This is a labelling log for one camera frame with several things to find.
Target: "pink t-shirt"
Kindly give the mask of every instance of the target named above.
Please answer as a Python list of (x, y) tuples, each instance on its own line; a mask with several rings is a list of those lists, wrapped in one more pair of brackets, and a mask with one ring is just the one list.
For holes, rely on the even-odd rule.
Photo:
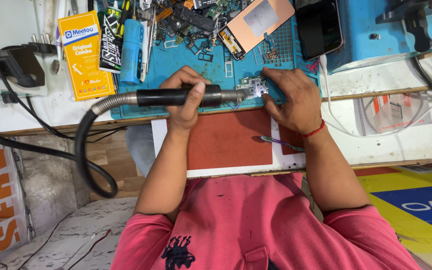
[(136, 214), (112, 270), (420, 269), (374, 206), (320, 223), (302, 174), (188, 180), (176, 223)]

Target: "black print on shirt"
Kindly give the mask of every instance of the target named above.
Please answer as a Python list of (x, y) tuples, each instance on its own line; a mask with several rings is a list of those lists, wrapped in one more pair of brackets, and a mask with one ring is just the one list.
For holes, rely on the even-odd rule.
[(164, 248), (161, 258), (166, 259), (166, 270), (176, 270), (185, 265), (186, 268), (191, 266), (191, 263), (196, 260), (195, 256), (188, 251), (188, 245), (191, 243), (191, 236), (173, 237)]

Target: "yellow package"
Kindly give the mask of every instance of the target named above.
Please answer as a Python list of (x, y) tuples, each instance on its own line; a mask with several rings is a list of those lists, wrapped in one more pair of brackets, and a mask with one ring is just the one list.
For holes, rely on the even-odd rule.
[(96, 11), (57, 21), (76, 101), (114, 94), (111, 73), (99, 70), (100, 29)]

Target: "blue sign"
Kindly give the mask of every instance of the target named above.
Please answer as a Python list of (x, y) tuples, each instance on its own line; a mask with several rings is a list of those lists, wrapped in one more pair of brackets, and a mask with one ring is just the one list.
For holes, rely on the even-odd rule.
[(371, 194), (432, 225), (432, 186)]

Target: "red thread bracelet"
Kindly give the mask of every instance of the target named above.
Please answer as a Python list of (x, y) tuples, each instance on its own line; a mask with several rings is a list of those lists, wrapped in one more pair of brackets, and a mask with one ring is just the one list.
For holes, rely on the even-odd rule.
[(303, 138), (308, 138), (310, 136), (313, 136), (314, 134), (318, 133), (320, 130), (322, 130), (325, 127), (325, 120), (324, 119), (321, 119), (321, 120), (322, 120), (321, 126), (318, 129), (316, 129), (315, 131), (313, 131), (313, 132), (311, 132), (309, 134), (306, 134), (306, 135), (301, 135), (301, 134), (299, 134), (297, 132), (296, 132), (296, 134), (298, 134), (299, 136), (301, 136)]

